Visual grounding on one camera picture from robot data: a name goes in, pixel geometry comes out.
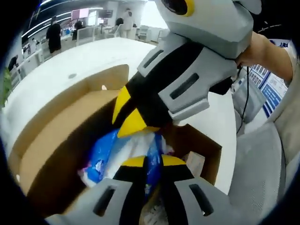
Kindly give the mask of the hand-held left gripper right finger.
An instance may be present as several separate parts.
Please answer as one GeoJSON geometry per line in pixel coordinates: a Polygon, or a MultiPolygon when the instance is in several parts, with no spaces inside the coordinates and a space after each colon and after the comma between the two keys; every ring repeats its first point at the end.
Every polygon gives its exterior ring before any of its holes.
{"type": "Polygon", "coordinates": [[[228,196],[201,177],[194,177],[186,163],[162,156],[161,192],[170,225],[225,225],[231,223],[228,196]]]}

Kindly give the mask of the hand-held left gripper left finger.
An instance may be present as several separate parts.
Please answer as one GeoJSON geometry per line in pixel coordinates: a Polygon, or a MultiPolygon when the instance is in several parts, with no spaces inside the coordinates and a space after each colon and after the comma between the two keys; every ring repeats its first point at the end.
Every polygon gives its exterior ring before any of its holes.
{"type": "Polygon", "coordinates": [[[112,179],[105,178],[95,188],[93,213],[98,225],[137,225],[144,205],[147,157],[126,160],[112,179]]]}

